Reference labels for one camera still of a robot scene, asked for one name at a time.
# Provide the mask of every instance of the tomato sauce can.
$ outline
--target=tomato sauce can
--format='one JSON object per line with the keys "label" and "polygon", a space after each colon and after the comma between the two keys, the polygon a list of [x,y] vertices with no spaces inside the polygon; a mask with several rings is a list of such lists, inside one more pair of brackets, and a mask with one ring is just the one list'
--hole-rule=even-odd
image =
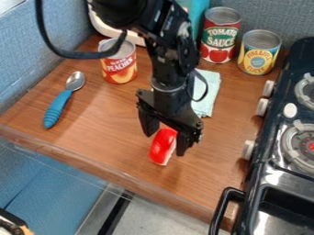
{"label": "tomato sauce can", "polygon": [[282,40],[275,33],[256,29],[243,35],[239,68],[251,75],[265,75],[275,66]]}
{"label": "tomato sauce can", "polygon": [[228,7],[213,7],[205,13],[201,57],[213,63],[228,62],[234,52],[241,25],[240,14]]}
{"label": "tomato sauce can", "polygon": [[[98,51],[109,49],[117,39],[105,39],[99,42]],[[112,84],[125,84],[138,75],[136,46],[125,40],[117,54],[100,59],[105,81]]]}

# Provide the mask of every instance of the wooden table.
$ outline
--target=wooden table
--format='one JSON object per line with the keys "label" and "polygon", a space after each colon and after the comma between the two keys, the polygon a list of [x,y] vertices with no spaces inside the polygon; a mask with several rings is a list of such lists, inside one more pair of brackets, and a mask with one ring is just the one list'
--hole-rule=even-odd
{"label": "wooden table", "polygon": [[[80,49],[96,50],[101,39],[94,35]],[[274,80],[279,68],[259,77],[243,73],[235,61],[202,61],[200,69],[219,72],[222,78],[213,117],[204,118],[200,144],[162,167],[149,161],[151,138],[143,135],[138,120],[135,92],[150,87],[151,62],[145,49],[137,48],[137,53],[139,76],[123,85],[104,82],[98,61],[64,61],[0,117],[0,135],[209,222],[222,190],[241,188],[243,143],[254,140],[261,126],[254,111],[264,82]],[[83,72],[87,83],[73,94],[58,124],[46,130],[44,112],[74,71]],[[225,228],[234,212],[226,215]]]}

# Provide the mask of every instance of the spoon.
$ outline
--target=spoon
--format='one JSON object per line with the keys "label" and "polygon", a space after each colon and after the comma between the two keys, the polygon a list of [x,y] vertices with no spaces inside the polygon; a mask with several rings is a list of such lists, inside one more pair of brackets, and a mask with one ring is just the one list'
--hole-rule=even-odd
{"label": "spoon", "polygon": [[58,121],[66,102],[71,97],[73,91],[82,88],[85,83],[85,76],[82,72],[74,72],[66,81],[65,90],[51,102],[46,110],[43,119],[43,126],[45,129],[52,128]]}

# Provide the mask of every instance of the teal napkin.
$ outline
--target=teal napkin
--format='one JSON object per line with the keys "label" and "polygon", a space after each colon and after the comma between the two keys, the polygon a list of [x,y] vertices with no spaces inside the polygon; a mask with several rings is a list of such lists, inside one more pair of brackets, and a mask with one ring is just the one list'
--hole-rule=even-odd
{"label": "teal napkin", "polygon": [[[208,93],[202,101],[200,102],[192,101],[192,108],[200,118],[211,117],[213,114],[215,100],[220,89],[221,84],[220,73],[198,69],[197,71],[201,73],[207,80]],[[205,91],[204,83],[202,83],[199,79],[196,78],[194,84],[193,95],[194,99],[200,98],[202,94],[204,94],[204,91]]]}

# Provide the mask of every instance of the can label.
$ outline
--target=can label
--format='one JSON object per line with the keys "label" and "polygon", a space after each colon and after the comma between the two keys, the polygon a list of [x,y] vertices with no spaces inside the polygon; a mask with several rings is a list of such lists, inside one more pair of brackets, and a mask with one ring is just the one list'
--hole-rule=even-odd
{"label": "can label", "polygon": [[248,74],[264,75],[274,68],[278,53],[279,48],[263,50],[251,48],[242,43],[238,65]]}
{"label": "can label", "polygon": [[201,57],[208,62],[223,63],[232,58],[238,29],[233,27],[209,27],[204,30]]}
{"label": "can label", "polygon": [[112,84],[125,84],[132,81],[138,75],[136,53],[123,59],[101,59],[103,76]]}

